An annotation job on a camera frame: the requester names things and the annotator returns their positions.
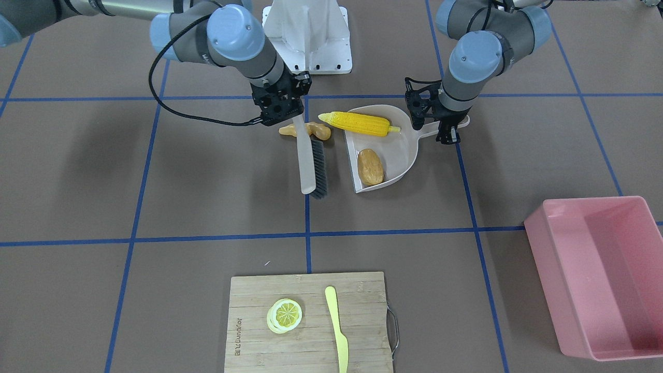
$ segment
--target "cutting board handle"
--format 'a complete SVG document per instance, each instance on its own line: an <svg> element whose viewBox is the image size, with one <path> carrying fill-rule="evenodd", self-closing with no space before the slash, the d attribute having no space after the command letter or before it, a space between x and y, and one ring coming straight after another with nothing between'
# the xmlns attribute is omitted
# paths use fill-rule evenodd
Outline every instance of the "cutting board handle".
<svg viewBox="0 0 663 373"><path fill-rule="evenodd" d="M391 315L394 321L394 334L395 334L394 337L396 339L394 343L391 342L392 338L389 337L389 328L387 328L387 338L389 339L389 346L391 347L391 360L393 361L396 356L396 349L400 344L400 333L398 331L398 318L396 317L396 313L394 312L394 310L391 309L389 302L387 302L387 313Z"/></svg>

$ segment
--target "metal handle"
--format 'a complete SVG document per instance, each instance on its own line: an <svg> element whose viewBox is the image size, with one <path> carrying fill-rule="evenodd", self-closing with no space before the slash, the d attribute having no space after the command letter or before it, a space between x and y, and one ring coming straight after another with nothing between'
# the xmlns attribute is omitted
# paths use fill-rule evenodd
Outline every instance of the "metal handle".
<svg viewBox="0 0 663 373"><path fill-rule="evenodd" d="M391 360L394 360L396 355L396 349L398 349L398 345L400 344L400 333L398 332L398 318L396 318L396 314L391 309L389 302L387 302L387 312L390 313L391 317L394 318L394 331L396 333L396 344L394 346L391 346L391 340L389 340L389 346L391 347ZM387 338L389 338L389 328L387 328Z"/></svg>

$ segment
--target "blue tape line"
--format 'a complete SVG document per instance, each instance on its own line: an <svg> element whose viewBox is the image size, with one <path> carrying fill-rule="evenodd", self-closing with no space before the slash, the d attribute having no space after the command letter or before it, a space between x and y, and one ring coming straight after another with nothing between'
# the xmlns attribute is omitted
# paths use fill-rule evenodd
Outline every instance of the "blue tape line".
<svg viewBox="0 0 663 373"><path fill-rule="evenodd" d="M584 97L663 97L663 93L611 93L611 94L580 94Z"/></svg>
<svg viewBox="0 0 663 373"><path fill-rule="evenodd" d="M525 230L524 226L495 226L478 227L479 232L503 232ZM133 241L136 244L150 242L189 242L189 241L226 241L226 240L265 240L270 238L305 238L310 237L335 237L335 236L381 236L399 234L435 234L435 233L468 233L474 232L474 228L425 228L425 229L400 229L400 230L348 230L330 232L293 232L293 233L266 233L266 234L220 234L214 236L171 236L171 237L142 237L142 238L108 238L93 240L54 240L54 241L14 241L0 242L0 247L19 246L66 246L66 245L94 245L94 244L128 244Z"/></svg>
<svg viewBox="0 0 663 373"><path fill-rule="evenodd" d="M477 217L474 213L474 204L472 203L472 194L469 191L469 182L467 181L467 173L465 172L465 163L463 162L463 153L460 150L460 144L456 143L456 155L458 156L458 166L460 168L460 175L463 179L463 188L465 189L465 198L467 199L467 206L469 208L469 217L472 221L472 228L477 229Z"/></svg>
<svg viewBox="0 0 663 373"><path fill-rule="evenodd" d="M311 258L311 209L310 198L304 196L304 218L306 221L306 273L313 272L312 258Z"/></svg>
<svg viewBox="0 0 663 373"><path fill-rule="evenodd" d="M128 244L129 238L109 238L98 240L55 240L55 241L17 241L0 242L0 248L13 248L19 246L68 246L68 245L98 245L98 244Z"/></svg>
<svg viewBox="0 0 663 373"><path fill-rule="evenodd" d="M311 100L324 99L353 99L353 98L403 98L404 94L332 94L332 95L309 95Z"/></svg>
<svg viewBox="0 0 663 373"><path fill-rule="evenodd" d="M479 94L479 97L578 97L579 94Z"/></svg>
<svg viewBox="0 0 663 373"><path fill-rule="evenodd" d="M502 331L499 326L499 319L497 317L497 309L495 308L495 300L493 297L493 288L491 286L491 280L488 274L488 269L486 267L486 259L483 255L483 245L481 244L481 238L479 237L479 228L477 226L477 217L474 212L474 204L472 203L472 195L469 190L469 182L467 181L467 173L465 172L465 163L463 162L463 153L460 149L460 144L456 144L456 154L458 156L458 165L460 167L460 173L463 178L463 187L465 188L465 197L467 198L467 205L469 207L469 215L472 220L472 227L474 231L474 238L477 242L477 250L479 251L479 261L481 262L481 271L483 272L483 281L486 286L486 293L488 294L488 303L491 307L491 314L493 316L493 325L495 327L495 336L497 337L497 345L499 347L499 352L502 357L502 367L504 368L505 373L509 373L509 362L507 361L507 352L504 348L504 342L502 340Z"/></svg>
<svg viewBox="0 0 663 373"><path fill-rule="evenodd" d="M663 97L663 93L611 93L611 94L479 94L482 98L495 97ZM365 95L329 95L306 96L311 100L324 99L356 99L356 98L403 98L402 94L365 94ZM127 97L26 97L26 98L0 98L0 102L77 102L77 101L152 101L148 96ZM251 100L251 96L164 96L162 100Z"/></svg>
<svg viewBox="0 0 663 373"><path fill-rule="evenodd" d="M394 230L342 230L332 232L311 232L311 237L334 236L382 236L389 234L430 234L430 233L467 233L473 228L430 228L430 229L394 229Z"/></svg>
<svg viewBox="0 0 663 373"><path fill-rule="evenodd" d="M104 373L111 372L111 363L113 362L113 353L115 352L115 341L117 340L117 329L120 325L120 316L122 315L122 305L124 304L124 294L127 290L127 280L129 278L129 268L131 266L131 257L133 256L133 241L129 242L127 250L127 259L125 260L125 269L122 273L122 283L120 285L120 294L117 298L117 308L115 308L115 318L113 320L113 331L111 332L111 341L108 344L108 355L106 356L106 365Z"/></svg>
<svg viewBox="0 0 663 373"><path fill-rule="evenodd" d="M152 101L152 97L34 97L10 98L10 102Z"/></svg>
<svg viewBox="0 0 663 373"><path fill-rule="evenodd" d="M161 91L159 96L163 96L166 89L166 80L168 78L168 67L170 61L166 60L163 78L161 80ZM145 185L147 184L147 175L150 171L150 162L152 160L152 150L154 149L154 139L156 138L156 129L159 123L159 114L161 113L161 105L156 106L154 112L154 122L152 123L152 133L150 134L150 144L147 148L147 157L145 159L145 167L143 169L143 180L141 181L141 189L138 194L138 202L136 203L136 213L134 215L133 227L131 228L131 239L129 241L129 249L127 250L127 259L125 261L125 269L122 275L122 283L120 285L120 294L117 297L117 308L115 310L115 320L113 321L113 330L111 331L111 340L108 344L108 355L106 356L105 373L111 372L111 364L113 363L113 353L115 352L115 341L117 339L117 331L119 328L120 317L122 315L122 305L124 304L124 296L127 290L127 281L129 280L129 270L131 268L131 258L133 257L133 247L135 244L136 233L138 232L138 224L141 218L141 208L143 207L143 197L145 195Z"/></svg>
<svg viewBox="0 0 663 373"><path fill-rule="evenodd" d="M515 230L525 230L524 226L490 226L477 228L479 232L512 232Z"/></svg>
<svg viewBox="0 0 663 373"><path fill-rule="evenodd" d="M592 119L591 114L589 113L589 108L587 107L587 103L585 102L585 98L583 97L582 92L580 90L580 85L578 85L578 82L575 79L575 74L573 73L573 68L571 68L571 64L569 63L569 59L566 56L566 52L564 52L564 47L562 46L562 42L560 40L560 37L557 35L557 30L555 29L555 25L552 25L552 34L555 36L555 40L557 41L557 45L560 47L560 52L562 52L562 57L564 57L564 62L566 63L566 67L569 70L569 74L571 75L571 79L573 80L575 90L578 92L578 95L580 96L580 102L582 103L582 106L585 109L585 114L587 115L587 119L589 120L589 125L591 126L591 130L592 130L592 132L594 132L594 137L596 138L596 142L599 144L599 149L601 150L601 154L603 155L603 160L604 160L605 164L608 166L608 171L610 172L610 176L613 178L613 183L615 184L617 194L620 195L620 196L623 196L624 193L622 192L622 189L619 186L619 181L617 180L617 176L615 174L615 171L613 170L612 164L610 164L610 159L608 159L608 154L606 153L605 148L603 147L603 142L601 141L601 138L599 136L599 132L596 129L596 126L594 125L594 120Z"/></svg>
<svg viewBox="0 0 663 373"><path fill-rule="evenodd" d="M502 356L502 366L504 367L504 372L509 373L509 362L507 361L507 352L504 348L504 342L502 341L502 330L499 326L499 319L497 317L497 308L495 307L495 300L493 299L493 289L491 286L491 279L488 276L488 268L486 266L486 259L483 255L483 245L481 245L481 238L479 237L479 231L474 231L474 238L477 241L477 247L479 249L479 260L481 261L481 271L483 272L483 281L486 285L486 292L488 292L488 303L491 306L491 314L493 315L493 324L495 326L495 334L497 335L497 344L499 345L499 353Z"/></svg>
<svg viewBox="0 0 663 373"><path fill-rule="evenodd" d="M304 121L308 123L308 97L304 96ZM313 265L311 260L311 208L310 197L304 196L304 231L306 241L306 273L313 272Z"/></svg>
<svg viewBox="0 0 663 373"><path fill-rule="evenodd" d="M444 77L444 67L442 66L442 57L440 57L440 48L438 47L438 37L435 35L435 26L433 25L433 14L430 12L430 2L426 0L426 12L428 13L428 25L430 26L430 34L433 36L433 46L435 46L435 56L438 58L438 69L440 70L440 77Z"/></svg>
<svg viewBox="0 0 663 373"><path fill-rule="evenodd" d="M2 105L0 106L0 117L2 117L2 114L5 112L5 108L7 107L7 102L9 101L9 97L11 96L11 92L14 90L14 85L16 84L16 80L19 78L19 74L21 73L21 68L23 68L23 63L25 62L25 58L28 56L28 51L30 50L30 46L32 45L33 40L34 40L34 34L28 38L28 42L25 45L25 49L23 49L23 54L21 55L21 59L19 60L19 65L16 66L16 70L14 71L14 76L11 78L11 83L9 83L9 87L7 88L7 93L5 94L5 100L2 101Z"/></svg>
<svg viewBox="0 0 663 373"><path fill-rule="evenodd" d="M251 96L164 96L162 100L252 100Z"/></svg>
<svg viewBox="0 0 663 373"><path fill-rule="evenodd" d="M189 241L230 241L230 240L264 240L267 238L301 238L306 233L272 233L272 234L223 234L218 236L181 236L181 237L144 237L136 238L137 244L147 242L189 242Z"/></svg>

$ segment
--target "black bristles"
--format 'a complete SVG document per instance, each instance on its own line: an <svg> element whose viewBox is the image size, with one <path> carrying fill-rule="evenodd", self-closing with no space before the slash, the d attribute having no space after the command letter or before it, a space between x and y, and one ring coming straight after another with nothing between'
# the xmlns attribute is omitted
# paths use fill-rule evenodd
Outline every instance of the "black bristles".
<svg viewBox="0 0 663 373"><path fill-rule="evenodd" d="M311 138L313 148L313 164L316 168L316 189L309 194L316 200L327 196L327 168L325 166L325 149L322 141Z"/></svg>

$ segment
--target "light blue joint cover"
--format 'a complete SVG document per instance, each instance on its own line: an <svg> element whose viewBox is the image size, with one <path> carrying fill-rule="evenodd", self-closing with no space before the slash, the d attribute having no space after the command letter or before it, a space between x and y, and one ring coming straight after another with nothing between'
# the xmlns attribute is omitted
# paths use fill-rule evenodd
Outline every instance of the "light blue joint cover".
<svg viewBox="0 0 663 373"><path fill-rule="evenodd" d="M490 78L502 60L502 44L488 31L463 35L449 58L449 71L459 82L472 84Z"/></svg>
<svg viewBox="0 0 663 373"><path fill-rule="evenodd" d="M455 0L442 1L442 5L440 5L438 12L435 14L435 24L446 36L449 36L449 14L452 12L453 4L455 4Z"/></svg>
<svg viewBox="0 0 663 373"><path fill-rule="evenodd" d="M8 46L21 41L21 33L0 14L0 46Z"/></svg>
<svg viewBox="0 0 663 373"><path fill-rule="evenodd" d="M253 11L253 1L251 1L251 0L242 0L242 5L244 5L244 8L248 9L250 12Z"/></svg>
<svg viewBox="0 0 663 373"><path fill-rule="evenodd" d="M548 13L539 7L525 7L520 11L525 13L532 24L532 29L534 30L534 49L532 52L534 52L540 46L546 44L546 41L552 35L552 22L550 22Z"/></svg>
<svg viewBox="0 0 663 373"><path fill-rule="evenodd" d="M265 46L263 26L248 9L234 4L211 14L208 38L220 55L233 61L250 60Z"/></svg>
<svg viewBox="0 0 663 373"><path fill-rule="evenodd" d="M157 14L150 25L150 40L152 41L154 50L157 53L161 52L166 44L170 43L170 39L172 39L170 36L170 14ZM164 58L181 62L177 54L175 54L173 47L168 48L166 54L164 54Z"/></svg>

